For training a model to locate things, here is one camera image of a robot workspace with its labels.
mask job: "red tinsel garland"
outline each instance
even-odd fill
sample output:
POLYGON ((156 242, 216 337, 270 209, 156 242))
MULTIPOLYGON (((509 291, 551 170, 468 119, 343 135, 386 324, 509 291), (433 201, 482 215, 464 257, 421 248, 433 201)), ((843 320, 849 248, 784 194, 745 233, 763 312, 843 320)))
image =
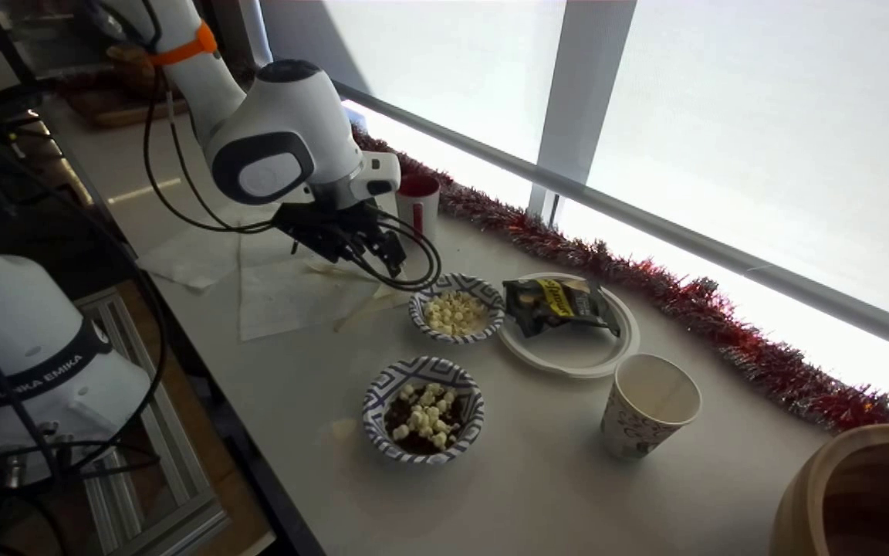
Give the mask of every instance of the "red tinsel garland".
MULTIPOLYGON (((357 135, 367 152, 395 152, 380 139, 357 135)), ((706 341, 716 357, 742 373, 757 392, 774 400, 784 410, 824 427, 855 429, 867 424, 889 424, 889 395, 846 388, 824 372, 806 364, 803 354, 767 341, 757 327, 734 322, 730 301, 716 294, 716 282, 681 282, 655 264, 633 264, 612 257, 606 244, 584 244, 536 223, 526 209, 507 207, 476 189, 457 185, 450 176, 422 167, 395 152, 402 170, 431 172, 443 181, 443 215, 474 223, 518 250, 584 273, 615 288, 628 288, 653 301, 655 310, 681 322, 695 337, 706 341)))

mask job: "paper cup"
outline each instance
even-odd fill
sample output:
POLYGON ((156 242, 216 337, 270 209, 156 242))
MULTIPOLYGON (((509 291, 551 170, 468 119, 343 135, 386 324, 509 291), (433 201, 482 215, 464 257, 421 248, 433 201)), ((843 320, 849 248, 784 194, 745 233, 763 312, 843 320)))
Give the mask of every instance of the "paper cup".
POLYGON ((653 454, 697 413, 700 395, 689 373, 655 357, 633 357, 612 373, 601 439, 622 461, 653 454))
POLYGON ((443 185, 435 176, 405 176, 395 193, 395 216, 411 227, 421 238, 435 244, 440 234, 440 197, 443 185))

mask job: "plate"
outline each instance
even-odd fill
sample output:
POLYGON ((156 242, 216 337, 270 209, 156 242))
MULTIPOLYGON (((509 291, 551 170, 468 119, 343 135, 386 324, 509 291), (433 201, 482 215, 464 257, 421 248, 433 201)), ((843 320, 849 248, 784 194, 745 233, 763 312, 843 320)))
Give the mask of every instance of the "plate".
MULTIPOLYGON (((518 282, 530 280, 584 282, 580 275, 564 273, 537 273, 522 275, 518 282)), ((561 373, 571 381, 606 381, 637 350, 639 327, 622 296, 615 296, 606 288, 599 288, 599 296, 608 301, 619 335, 612 327, 561 324, 561 327, 545 327, 545 335, 537 337, 526 337, 518 324, 507 320, 500 327, 500 341, 509 346, 516 359, 522 359, 536 372, 561 373)))
POLYGON ((443 275, 433 288, 415 294, 411 301, 411 320, 415 324, 433 337, 433 341, 443 341, 443 343, 482 343, 489 341, 492 335, 498 335, 504 327, 504 294, 478 280, 471 280, 471 275, 443 275), (435 302, 440 310, 448 310, 455 302, 443 302, 443 301, 474 301, 478 302, 482 310, 482 324, 476 327, 461 327, 464 320, 445 320, 445 324, 440 322, 435 324, 435 302))
POLYGON ((474 378, 461 372, 455 363, 421 357, 421 359, 386 364, 380 372, 380 378, 366 392, 362 424, 367 429, 367 439, 383 459, 411 463, 411 468, 443 468, 443 463, 457 461, 476 446, 482 424, 486 424, 486 400, 478 388, 474 385, 474 378), (443 385, 443 388, 457 389, 468 427, 457 434, 448 452, 411 454, 389 439, 386 410, 405 385, 415 385, 415 388, 443 385))

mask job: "white tabletop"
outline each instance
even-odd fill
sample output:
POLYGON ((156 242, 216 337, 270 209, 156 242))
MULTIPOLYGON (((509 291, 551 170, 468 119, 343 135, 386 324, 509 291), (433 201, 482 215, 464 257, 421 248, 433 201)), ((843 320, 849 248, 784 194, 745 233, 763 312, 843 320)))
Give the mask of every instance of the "white tabletop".
MULTIPOLYGON (((62 104, 47 119, 88 185, 120 197, 111 215, 137 250, 182 230, 140 193, 144 129, 88 129, 62 104)), ((440 248, 445 273, 492 285, 554 270, 455 221, 440 248)), ((697 421, 644 463, 615 463, 599 446, 606 381, 545 378, 500 341, 443 346, 411 327, 405 307, 383 302, 340 331, 240 343, 238 275, 208 294, 158 288, 327 552, 767 552, 780 493, 829 439, 628 291, 615 294, 639 322, 644 354, 683 364, 703 392, 697 421), (362 434, 377 372, 422 354, 464 364, 489 401, 478 446, 445 471, 386 463, 362 434)))

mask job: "cable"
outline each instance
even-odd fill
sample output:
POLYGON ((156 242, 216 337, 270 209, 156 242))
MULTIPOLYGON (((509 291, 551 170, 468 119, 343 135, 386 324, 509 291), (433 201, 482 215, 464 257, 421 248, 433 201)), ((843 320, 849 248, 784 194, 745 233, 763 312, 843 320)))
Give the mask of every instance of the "cable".
POLYGON ((181 148, 181 134, 177 134, 177 119, 173 119, 173 86, 168 86, 168 123, 171 123, 171 135, 173 135, 173 152, 177 152, 177 162, 181 162, 181 170, 186 176, 186 185, 193 189, 193 194, 197 197, 197 203, 203 207, 203 215, 221 223, 224 230, 230 230, 226 221, 216 216, 216 209, 208 207, 203 194, 197 193, 195 181, 193 181, 193 170, 189 170, 189 162, 186 162, 186 152, 181 148))
POLYGON ((377 273, 367 260, 362 260, 357 255, 352 255, 352 264, 362 273, 367 273, 370 280, 377 280, 380 285, 389 285, 395 291, 422 291, 422 288, 435 285, 443 280, 443 255, 435 250, 435 244, 431 238, 417 234, 411 227, 405 227, 394 215, 377 215, 377 221, 383 230, 411 238, 421 248, 421 255, 425 257, 431 270, 421 280, 402 282, 402 280, 389 280, 389 275, 377 273))
POLYGON ((208 223, 197 223, 193 216, 186 216, 181 207, 171 203, 171 197, 161 193, 161 182, 158 182, 158 172, 156 172, 156 163, 151 163, 151 126, 156 126, 156 111, 158 111, 158 94, 161 94, 161 85, 165 85, 165 74, 158 72, 156 74, 156 94, 148 98, 148 109, 147 109, 147 126, 144 126, 144 170, 147 170, 147 181, 151 185, 151 193, 161 197, 161 203, 182 223, 195 227, 195 230, 203 230, 203 233, 233 233, 233 230, 224 230, 224 227, 208 227, 208 223))
POLYGON ((161 27, 161 19, 158 19, 158 14, 156 14, 156 3, 151 3, 151 0, 144 0, 144 6, 147 6, 148 23, 156 25, 156 38, 147 44, 147 50, 148 50, 148 53, 158 53, 158 44, 161 44, 161 38, 165 38, 165 27, 161 27))
MULTIPOLYGON (((181 215, 181 209, 165 197, 165 193, 158 189, 156 170, 151 170, 151 157, 148 157, 148 156, 151 156, 151 120, 156 120, 156 104, 158 104, 158 90, 161 90, 161 85, 165 85, 165 74, 158 74, 158 81, 156 81, 156 94, 151 94, 148 119, 147 119, 147 146, 144 146, 144 148, 147 148, 147 172, 148 172, 148 182, 156 185, 156 194, 165 201, 165 207, 168 207, 173 216, 181 216, 181 221, 186 221, 186 223, 193 223, 193 227, 197 227, 197 230, 208 230, 208 233, 265 233, 270 223, 257 223, 257 227, 244 227, 244 230, 203 227, 203 223, 189 221, 186 215, 181 215)), ((182 157, 182 148, 181 148, 177 123, 173 123, 173 139, 177 139, 177 156, 181 156, 182 170, 186 170, 186 157, 182 157)), ((10 156, 4 156, 4 148, 0 148, 0 162, 6 162, 12 170, 20 170, 22 176, 29 176, 29 181, 35 181, 35 182, 45 185, 41 176, 35 176, 29 167, 22 167, 22 163, 12 162, 10 156)), ((70 207, 68 197, 59 197, 59 201, 62 201, 62 207, 68 207, 70 215, 84 216, 92 230, 101 230, 101 227, 100 227, 97 221, 90 221, 84 209, 70 207)), ((433 248, 431 242, 417 238, 417 234, 415 234, 411 230, 405 230, 398 221, 395 221, 395 223, 389 223, 389 221, 394 221, 394 216, 383 216, 383 230, 394 230, 394 233, 398 233, 398 234, 407 234, 407 238, 425 255, 431 273, 425 273, 422 280, 417 280, 417 282, 398 282, 398 280, 389 280, 389 275, 377 273, 362 255, 352 255, 348 260, 358 264, 358 265, 362 265, 367 275, 374 275, 377 282, 383 282, 383 285, 389 285, 389 288, 398 288, 398 291, 417 291, 417 288, 433 285, 433 282, 440 280, 440 273, 443 273, 443 260, 440 260, 435 248, 433 248)), ((109 230, 101 230, 101 238, 111 242, 111 244, 117 248, 117 255, 123 255, 123 244, 116 242, 109 230)), ((151 381, 151 389, 147 392, 147 400, 144 400, 144 404, 133 410, 133 417, 140 417, 140 410, 151 401, 151 395, 156 395, 156 389, 158 389, 158 385, 161 385, 161 373, 165 373, 165 363, 168 363, 168 324, 165 324, 165 316, 161 316, 165 307, 161 307, 158 294, 148 291, 147 282, 140 282, 140 288, 144 288, 144 294, 148 296, 148 307, 158 312, 158 322, 161 322, 161 363, 158 363, 158 373, 156 373, 156 381, 151 381)))
POLYGON ((16 156, 6 152, 6 148, 0 148, 0 163, 6 163, 6 170, 20 172, 20 176, 26 176, 26 181, 31 181, 31 182, 38 182, 38 185, 45 189, 41 194, 22 197, 22 201, 16 201, 16 197, 10 197, 10 194, 4 193, 4 197, 10 197, 12 203, 35 203, 38 197, 49 197, 49 194, 57 194, 57 189, 59 189, 59 185, 49 185, 49 182, 47 182, 45 176, 38 176, 35 170, 29 170, 22 162, 16 162, 16 156))
POLYGON ((35 417, 26 410, 26 404, 16 400, 12 388, 10 388, 10 378, 6 372, 0 369, 0 392, 6 395, 10 407, 16 410, 20 424, 31 434, 31 439, 38 441, 38 452, 45 454, 47 461, 47 471, 54 475, 54 483, 62 478, 62 471, 45 439, 45 429, 35 424, 35 417))
POLYGON ((171 337, 171 324, 161 307, 161 296, 151 291, 151 285, 147 282, 144 270, 137 265, 137 260, 123 250, 123 244, 116 238, 116 233, 109 233, 101 223, 97 223, 92 216, 88 216, 81 207, 75 207, 70 197, 59 194, 54 185, 47 185, 45 176, 31 172, 29 167, 22 167, 20 162, 10 157, 10 152, 0 148, 0 162, 12 170, 20 170, 22 176, 29 176, 31 182, 45 185, 49 193, 49 197, 57 197, 68 215, 75 215, 79 221, 84 221, 90 230, 97 230, 111 248, 116 255, 120 255, 127 260, 127 265, 133 270, 133 282, 140 288, 140 294, 147 296, 147 307, 156 312, 158 322, 158 335, 161 335, 161 354, 158 354, 158 364, 156 364, 156 378, 148 392, 144 395, 140 407, 127 417, 127 424, 104 441, 100 446, 100 452, 88 454, 81 463, 75 463, 70 471, 81 471, 84 463, 90 463, 97 454, 101 454, 104 448, 111 448, 117 441, 117 436, 148 407, 148 401, 156 400, 161 381, 165 381, 165 369, 168 369, 168 337, 171 337))
MULTIPOLYGON (((81 468, 88 468, 90 461, 97 459, 84 459, 84 463, 75 463, 70 474, 64 474, 64 478, 100 478, 100 475, 117 475, 117 474, 127 474, 127 471, 147 471, 147 468, 158 468, 161 459, 156 452, 147 452, 147 448, 137 448, 137 446, 127 446, 127 441, 54 441, 49 446, 54 452, 59 448, 97 448, 97 452, 109 452, 109 448, 117 448, 117 452, 137 452, 137 454, 147 454, 147 461, 137 461, 137 463, 127 463, 127 468, 104 468, 104 471, 97 471, 97 474, 75 474, 81 468)), ((6 459, 26 459, 26 454, 35 454, 41 448, 12 448, 12 452, 0 452, 0 461, 6 459)), ((20 493, 45 493, 45 483, 35 483, 35 486, 26 486, 20 493)))
MULTIPOLYGON (((189 227, 197 227, 197 230, 208 230, 208 233, 244 233, 244 230, 226 230, 226 227, 224 227, 224 230, 203 227, 203 223, 181 215, 181 209, 168 201, 168 194, 161 193, 161 185, 158 185, 158 181, 156 181, 151 156, 148 156, 148 152, 151 152, 151 148, 148 148, 148 143, 151 143, 151 120, 156 120, 156 98, 151 98, 148 114, 147 114, 144 163, 147 163, 147 176, 148 176, 156 194, 161 197, 161 203, 165 203, 173 216, 186 221, 189 227)), ((22 172, 26 181, 35 181, 38 185, 45 185, 45 189, 47 189, 45 194, 54 194, 54 193, 57 193, 57 185, 47 185, 45 176, 31 172, 31 170, 29 170, 26 163, 20 163, 6 148, 0 148, 0 162, 4 162, 10 170, 22 172)))
POLYGON ((38 497, 29 497, 29 496, 16 496, 16 497, 26 500, 31 509, 38 509, 45 516, 59 552, 70 556, 68 538, 64 538, 62 525, 57 522, 57 516, 38 497))

